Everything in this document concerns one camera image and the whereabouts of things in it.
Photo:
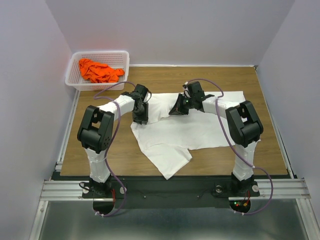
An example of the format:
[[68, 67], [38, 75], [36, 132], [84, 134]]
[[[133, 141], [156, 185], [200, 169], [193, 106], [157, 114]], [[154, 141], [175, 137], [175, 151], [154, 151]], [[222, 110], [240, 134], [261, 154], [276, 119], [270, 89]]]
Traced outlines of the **white t-shirt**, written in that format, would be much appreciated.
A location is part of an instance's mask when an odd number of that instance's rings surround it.
[[147, 124], [131, 124], [141, 152], [168, 180], [192, 159], [191, 150], [228, 146], [218, 117], [191, 109], [169, 115], [177, 93], [155, 93], [148, 102]]

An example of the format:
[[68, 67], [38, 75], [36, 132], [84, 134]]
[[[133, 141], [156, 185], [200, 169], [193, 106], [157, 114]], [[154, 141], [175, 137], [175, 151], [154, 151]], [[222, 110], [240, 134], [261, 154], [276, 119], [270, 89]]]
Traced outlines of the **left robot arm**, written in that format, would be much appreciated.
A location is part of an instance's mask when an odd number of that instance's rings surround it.
[[121, 116], [132, 113], [132, 121], [139, 125], [148, 123], [148, 100], [152, 94], [147, 87], [137, 84], [132, 92], [123, 92], [118, 98], [105, 106], [90, 105], [86, 108], [77, 140], [84, 148], [90, 167], [89, 183], [80, 187], [99, 197], [106, 197], [112, 191], [111, 171], [106, 164], [106, 154], [115, 138], [120, 124], [114, 122]]

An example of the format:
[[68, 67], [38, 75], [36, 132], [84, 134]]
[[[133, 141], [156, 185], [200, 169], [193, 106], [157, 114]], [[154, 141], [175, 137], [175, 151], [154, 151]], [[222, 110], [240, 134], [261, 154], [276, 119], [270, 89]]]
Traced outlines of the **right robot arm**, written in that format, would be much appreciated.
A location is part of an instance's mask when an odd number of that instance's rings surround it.
[[203, 113], [217, 115], [222, 132], [235, 153], [235, 164], [231, 173], [230, 189], [235, 195], [250, 190], [254, 182], [255, 149], [264, 131], [262, 122], [253, 106], [245, 100], [234, 102], [224, 100], [224, 93], [215, 96], [206, 94], [199, 81], [187, 81], [183, 93], [169, 111], [170, 116], [188, 115], [195, 109]]

